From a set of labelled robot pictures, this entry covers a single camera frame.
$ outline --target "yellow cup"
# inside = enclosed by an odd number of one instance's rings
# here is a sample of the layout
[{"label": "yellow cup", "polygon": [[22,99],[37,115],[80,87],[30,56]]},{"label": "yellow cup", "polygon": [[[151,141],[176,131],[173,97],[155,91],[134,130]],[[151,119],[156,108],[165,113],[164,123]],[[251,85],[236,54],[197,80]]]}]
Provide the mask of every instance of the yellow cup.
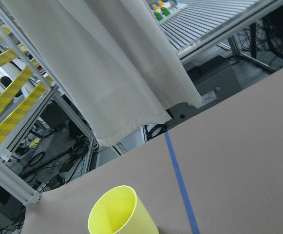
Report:
[{"label": "yellow cup", "polygon": [[126,185],[107,191],[88,218],[90,234],[159,234],[136,191]]}]

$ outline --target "curtain fold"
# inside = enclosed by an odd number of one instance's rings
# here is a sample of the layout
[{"label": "curtain fold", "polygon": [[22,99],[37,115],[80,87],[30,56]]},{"label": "curtain fold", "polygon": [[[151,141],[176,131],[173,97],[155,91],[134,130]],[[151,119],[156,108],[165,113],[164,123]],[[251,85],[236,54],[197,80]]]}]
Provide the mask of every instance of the curtain fold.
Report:
[{"label": "curtain fold", "polygon": [[202,98],[143,0],[9,0],[5,6],[100,145]]}]

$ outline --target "blue object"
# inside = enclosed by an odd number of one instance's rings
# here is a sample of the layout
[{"label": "blue object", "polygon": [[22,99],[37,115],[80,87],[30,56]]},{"label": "blue object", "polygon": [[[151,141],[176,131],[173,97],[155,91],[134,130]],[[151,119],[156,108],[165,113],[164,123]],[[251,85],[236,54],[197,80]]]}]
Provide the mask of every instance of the blue object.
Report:
[{"label": "blue object", "polygon": [[192,206],[191,206],[191,202],[190,202],[190,199],[189,199],[189,196],[188,196],[188,193],[187,193],[185,182],[184,182],[184,179],[182,178],[181,171],[180,171],[180,168],[179,168],[179,164],[178,164],[174,149],[173,149],[172,144],[171,144],[170,135],[169,135],[168,132],[165,132],[164,135],[165,135],[167,147],[169,149],[171,162],[172,162],[172,165],[173,165],[174,170],[175,170],[175,174],[176,174],[178,186],[179,186],[179,189],[180,189],[180,193],[181,193],[181,196],[182,196],[182,200],[184,201],[184,205],[185,205],[185,208],[186,208],[186,212],[187,212],[187,216],[188,216],[189,223],[190,223],[190,226],[191,226],[192,234],[200,234],[200,230],[199,230],[198,224],[196,222],[195,215],[194,215],[194,212],[193,212],[193,209],[192,209]]}]

